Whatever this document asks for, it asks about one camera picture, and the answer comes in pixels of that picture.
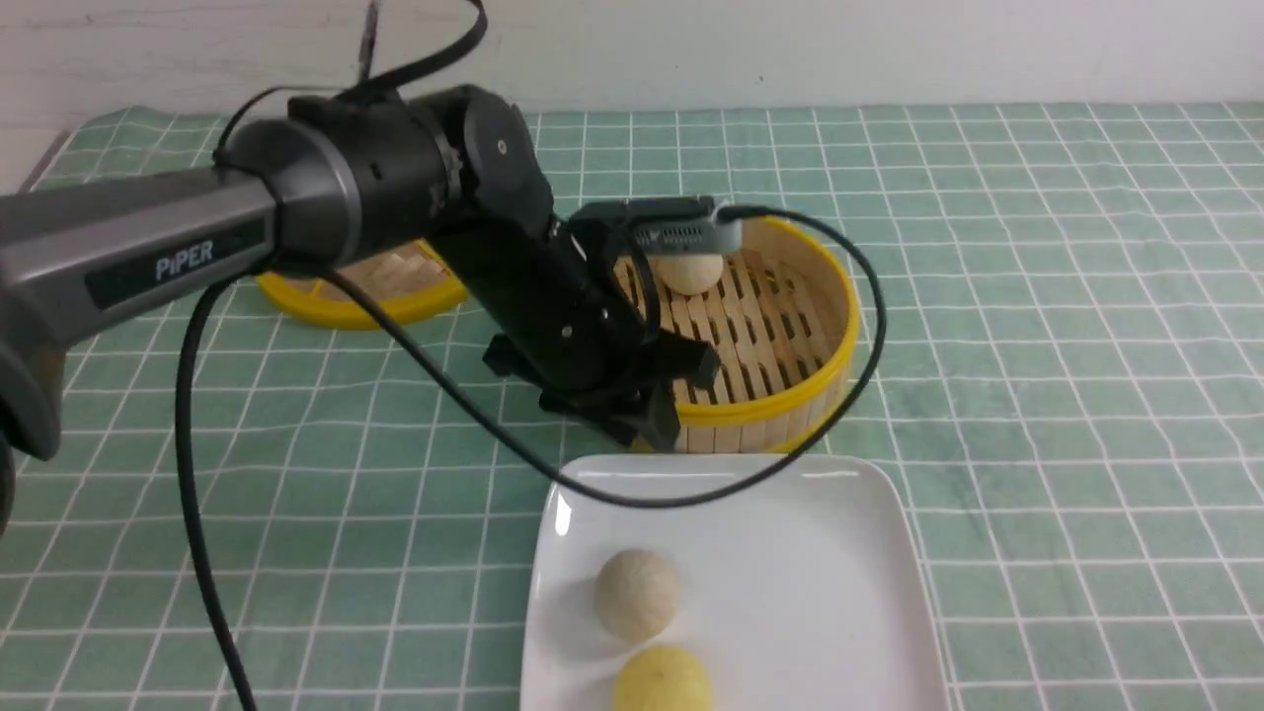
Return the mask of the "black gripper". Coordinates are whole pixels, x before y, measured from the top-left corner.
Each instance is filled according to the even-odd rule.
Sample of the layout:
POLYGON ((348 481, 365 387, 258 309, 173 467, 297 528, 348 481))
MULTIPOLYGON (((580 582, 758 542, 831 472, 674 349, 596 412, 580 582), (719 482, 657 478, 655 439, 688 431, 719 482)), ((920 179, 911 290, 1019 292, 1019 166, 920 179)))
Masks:
POLYGON ((565 221, 469 219, 434 234, 434 250, 501 326, 492 368, 536 385, 549 406, 581 416, 612 442, 672 450, 672 385, 712 390, 720 369, 707 342, 660 330, 614 277, 617 248, 586 245, 565 221))

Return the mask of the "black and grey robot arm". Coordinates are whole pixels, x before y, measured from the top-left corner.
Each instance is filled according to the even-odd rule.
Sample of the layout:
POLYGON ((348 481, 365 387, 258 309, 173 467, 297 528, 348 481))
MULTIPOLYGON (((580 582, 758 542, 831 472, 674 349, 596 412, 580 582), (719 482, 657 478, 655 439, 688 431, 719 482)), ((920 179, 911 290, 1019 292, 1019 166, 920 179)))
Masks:
POLYGON ((14 450, 59 449, 72 347, 222 280, 343 269, 415 240, 501 328, 488 368, 538 387, 547 411, 669 450, 672 385, 715 382, 715 350, 664 337, 614 273, 623 256, 739 250, 715 199, 611 199, 561 219, 525 116, 495 94, 297 96, 212 166, 3 199, 3 516, 14 450))

